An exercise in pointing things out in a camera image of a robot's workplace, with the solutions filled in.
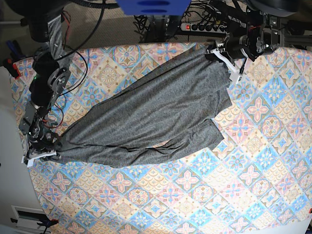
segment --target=gray pants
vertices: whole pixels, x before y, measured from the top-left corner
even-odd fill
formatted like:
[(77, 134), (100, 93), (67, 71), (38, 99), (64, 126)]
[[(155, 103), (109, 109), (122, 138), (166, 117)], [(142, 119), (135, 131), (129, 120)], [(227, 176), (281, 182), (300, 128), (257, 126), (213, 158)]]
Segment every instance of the gray pants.
[(120, 168), (168, 162), (216, 147), (223, 137), (211, 118), (232, 105), (226, 90), (230, 74), (204, 53), (187, 51), (92, 107), (62, 135), (56, 162)]

